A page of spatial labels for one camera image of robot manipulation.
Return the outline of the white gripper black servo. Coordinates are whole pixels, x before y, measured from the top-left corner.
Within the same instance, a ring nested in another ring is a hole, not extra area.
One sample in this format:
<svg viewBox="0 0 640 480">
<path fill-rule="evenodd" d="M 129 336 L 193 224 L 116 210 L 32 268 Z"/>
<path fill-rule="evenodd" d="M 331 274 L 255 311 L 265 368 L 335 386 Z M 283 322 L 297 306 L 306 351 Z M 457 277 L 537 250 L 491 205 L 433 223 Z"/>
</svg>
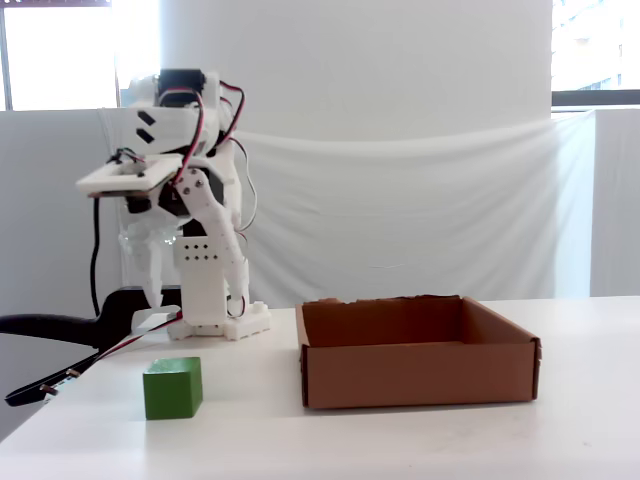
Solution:
<svg viewBox="0 0 640 480">
<path fill-rule="evenodd" d="M 228 285 L 230 314 L 246 313 L 248 261 L 236 236 L 243 231 L 242 196 L 235 157 L 215 155 L 195 159 L 179 178 L 123 202 L 119 240 L 130 246 L 151 309 L 163 299 L 161 245 L 175 240 L 181 230 L 185 236 L 209 238 Z"/>
</svg>

